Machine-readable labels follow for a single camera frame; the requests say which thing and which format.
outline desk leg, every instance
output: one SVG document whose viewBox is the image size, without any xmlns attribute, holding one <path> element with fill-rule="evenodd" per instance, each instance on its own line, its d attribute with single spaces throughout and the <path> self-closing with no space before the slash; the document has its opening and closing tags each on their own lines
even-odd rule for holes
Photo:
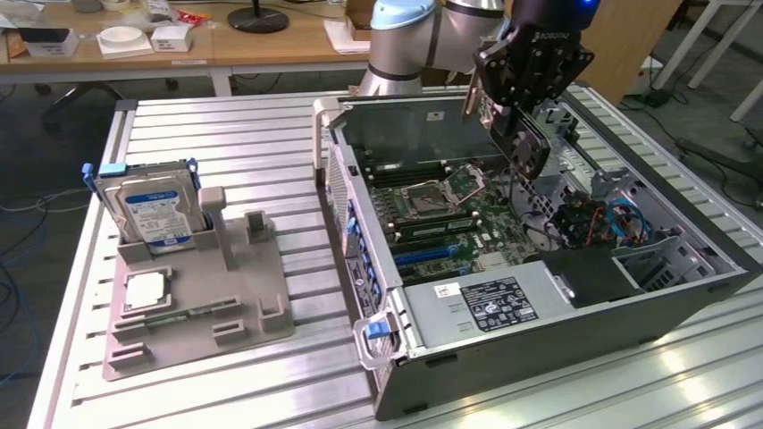
<svg viewBox="0 0 763 429">
<path fill-rule="evenodd" d="M 755 16 L 758 9 L 760 8 L 760 4 L 755 6 L 750 6 L 744 14 L 739 17 L 735 25 L 731 26 L 731 29 L 726 32 L 724 39 L 720 41 L 715 49 L 712 50 L 711 56 L 707 58 L 707 61 L 702 65 L 700 70 L 694 75 L 694 79 L 690 82 L 690 88 L 695 89 L 700 86 L 702 81 L 707 77 L 707 74 L 711 72 L 712 67 L 718 64 L 718 60 L 723 56 L 726 49 L 731 46 L 732 42 L 736 40 L 739 33 L 744 29 L 746 25 L 750 23 L 750 20 Z"/>
<path fill-rule="evenodd" d="M 670 58 L 663 72 L 659 73 L 659 76 L 656 77 L 654 84 L 655 89 L 662 89 L 666 86 L 666 83 L 668 83 L 670 76 L 672 76 L 674 71 L 679 68 L 680 62 L 687 56 L 691 47 L 696 43 L 696 39 L 700 37 L 702 31 L 704 30 L 704 27 L 707 27 L 707 24 L 711 21 L 719 8 L 720 3 L 716 0 L 711 0 L 711 3 L 704 8 L 704 12 L 702 13 L 700 18 L 696 20 L 694 27 L 691 27 L 690 34 L 687 34 L 683 42 L 680 42 L 679 49 L 676 49 L 676 53 Z"/>
<path fill-rule="evenodd" d="M 230 97 L 232 92 L 230 90 L 230 68 L 220 67 L 210 70 L 210 77 L 212 78 L 212 85 L 215 86 L 215 97 Z"/>
<path fill-rule="evenodd" d="M 750 109 L 752 109 L 755 103 L 760 101 L 760 98 L 763 98 L 763 80 L 760 81 L 760 83 L 758 83 L 758 86 L 755 87 L 755 89 L 752 89 L 752 92 L 747 96 L 746 100 L 742 102 L 742 105 L 731 114 L 731 120 L 734 122 L 739 122 L 744 119 L 744 115 L 747 114 L 747 112 L 750 112 Z"/>
</svg>

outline white box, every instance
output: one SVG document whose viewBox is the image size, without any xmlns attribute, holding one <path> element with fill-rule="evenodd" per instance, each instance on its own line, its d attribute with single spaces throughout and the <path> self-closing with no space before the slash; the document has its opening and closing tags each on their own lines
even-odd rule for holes
<svg viewBox="0 0 763 429">
<path fill-rule="evenodd" d="M 80 44 L 73 29 L 23 29 L 20 33 L 32 56 L 72 56 Z"/>
<path fill-rule="evenodd" d="M 153 54 L 152 44 L 145 34 L 132 27 L 104 29 L 96 38 L 100 54 L 105 60 Z"/>
<path fill-rule="evenodd" d="M 663 63 L 648 56 L 642 65 L 639 75 L 635 78 L 634 85 L 631 85 L 624 94 L 627 96 L 644 96 L 650 91 L 650 83 L 654 84 L 656 75 L 663 71 L 663 67 Z"/>
<path fill-rule="evenodd" d="M 152 45 L 156 52 L 188 52 L 194 39 L 191 28 L 186 25 L 159 27 L 152 34 Z"/>
</svg>

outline motherboard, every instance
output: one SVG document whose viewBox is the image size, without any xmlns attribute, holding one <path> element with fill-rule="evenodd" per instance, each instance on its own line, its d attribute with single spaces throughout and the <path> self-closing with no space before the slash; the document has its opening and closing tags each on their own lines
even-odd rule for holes
<svg viewBox="0 0 763 429">
<path fill-rule="evenodd" d="M 483 168 L 435 163 L 368 176 L 406 286 L 522 264 L 539 252 L 508 204 L 506 177 Z"/>
</svg>

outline black lamp base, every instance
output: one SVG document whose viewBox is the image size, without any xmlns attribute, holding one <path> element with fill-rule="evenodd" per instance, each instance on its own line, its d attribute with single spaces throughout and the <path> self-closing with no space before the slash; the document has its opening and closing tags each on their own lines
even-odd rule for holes
<svg viewBox="0 0 763 429">
<path fill-rule="evenodd" d="M 244 7 L 230 13 L 228 24 L 247 33 L 275 33 L 288 27 L 288 16 L 264 7 L 260 8 L 260 16 L 255 16 L 254 7 Z"/>
</svg>

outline metal slotted surface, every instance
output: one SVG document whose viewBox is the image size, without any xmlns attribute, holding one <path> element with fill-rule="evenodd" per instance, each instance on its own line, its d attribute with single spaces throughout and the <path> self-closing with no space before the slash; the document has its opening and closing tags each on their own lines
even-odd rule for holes
<svg viewBox="0 0 763 429">
<path fill-rule="evenodd" d="M 758 243 L 746 249 L 760 260 L 760 230 L 595 94 L 572 93 L 732 238 Z M 203 185 L 227 188 L 226 217 L 254 208 L 274 217 L 298 332 L 258 349 L 105 382 L 117 230 L 92 205 L 29 427 L 683 428 L 763 422 L 760 283 L 639 349 L 406 419 L 374 420 L 310 170 L 311 103 L 331 95 L 340 93 L 163 100 L 117 113 L 107 162 L 194 156 Z M 614 168 L 618 157 L 580 134 L 600 164 Z"/>
</svg>

